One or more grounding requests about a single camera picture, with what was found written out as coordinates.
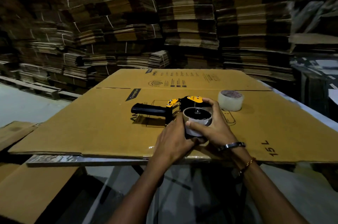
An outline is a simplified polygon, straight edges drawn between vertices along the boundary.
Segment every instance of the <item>gold bracelet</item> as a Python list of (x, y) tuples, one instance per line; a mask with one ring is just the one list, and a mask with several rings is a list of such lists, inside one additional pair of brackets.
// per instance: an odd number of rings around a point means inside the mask
[(242, 177), (242, 176), (244, 175), (244, 172), (249, 168), (249, 166), (252, 164), (253, 161), (256, 161), (256, 158), (252, 158), (252, 159), (246, 164), (246, 166), (245, 166), (242, 170), (239, 171), (239, 173), (238, 173), (238, 176), (239, 176), (239, 177)]

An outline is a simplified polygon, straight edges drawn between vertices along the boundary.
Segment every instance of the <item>clear tape roll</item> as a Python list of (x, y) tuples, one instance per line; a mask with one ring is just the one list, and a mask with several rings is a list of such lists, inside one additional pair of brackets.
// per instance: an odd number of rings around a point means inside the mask
[(236, 91), (223, 90), (218, 93), (218, 103), (223, 110), (239, 111), (242, 108), (243, 100), (243, 94)]
[(192, 122), (196, 122), (196, 123), (200, 123), (202, 125), (205, 125), (205, 126), (209, 126), (211, 124), (211, 120), (212, 120), (212, 114), (210, 113), (210, 118), (207, 118), (207, 119), (202, 119), (202, 120), (199, 120), (199, 119), (194, 119), (194, 118), (191, 118), (191, 117), (188, 117), (186, 114), (185, 114), (185, 111), (189, 110), (189, 109), (200, 109), (200, 110), (204, 110), (204, 111), (207, 111), (203, 108), (200, 108), (200, 107), (188, 107), (186, 108), (184, 111), (183, 111), (183, 120), (184, 120), (184, 127), (186, 129), (186, 133), (191, 135), (191, 136), (195, 136), (195, 137), (202, 137), (203, 135), (200, 134), (199, 132), (196, 132), (190, 128), (188, 128), (186, 126), (186, 122), (187, 121), (192, 121)]

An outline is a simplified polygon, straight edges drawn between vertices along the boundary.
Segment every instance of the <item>tape roll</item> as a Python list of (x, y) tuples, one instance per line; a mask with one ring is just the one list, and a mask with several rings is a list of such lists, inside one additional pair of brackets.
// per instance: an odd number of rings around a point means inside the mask
[(200, 107), (188, 107), (183, 111), (184, 127), (186, 129), (186, 133), (191, 136), (202, 137), (203, 135), (200, 134), (199, 132), (196, 132), (188, 128), (185, 125), (187, 121), (192, 121), (203, 124), (205, 126), (209, 126), (211, 124), (211, 119), (212, 119), (211, 113)]
[(236, 91), (223, 90), (218, 94), (219, 106), (227, 111), (239, 111), (242, 108), (243, 100), (243, 94)]

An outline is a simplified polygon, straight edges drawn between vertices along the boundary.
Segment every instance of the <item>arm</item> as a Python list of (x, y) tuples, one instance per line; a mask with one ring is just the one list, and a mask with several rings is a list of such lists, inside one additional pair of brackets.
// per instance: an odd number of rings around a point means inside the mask
[[(216, 147), (237, 142), (238, 140), (224, 120), (218, 102), (207, 98), (203, 98), (203, 101), (208, 102), (213, 107), (211, 125), (206, 127), (189, 121), (186, 125), (202, 133)], [(242, 170), (252, 159), (248, 151), (242, 147), (225, 153), (230, 155), (238, 170)], [(308, 223), (255, 161), (244, 172), (243, 179), (265, 224)]]
[(183, 116), (180, 113), (158, 136), (154, 155), (148, 161), (145, 171), (107, 224), (144, 223), (158, 181), (167, 169), (193, 146), (194, 142), (184, 136)]

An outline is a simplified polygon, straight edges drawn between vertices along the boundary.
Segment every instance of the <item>person's right hand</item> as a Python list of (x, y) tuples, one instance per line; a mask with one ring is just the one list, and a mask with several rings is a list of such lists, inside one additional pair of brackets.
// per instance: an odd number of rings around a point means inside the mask
[(213, 114), (211, 125), (205, 126), (196, 122), (187, 121), (186, 126), (203, 134), (203, 136), (216, 147), (237, 142), (238, 140), (231, 132), (223, 117), (218, 102), (209, 98), (203, 98), (203, 102), (207, 102), (212, 106)]

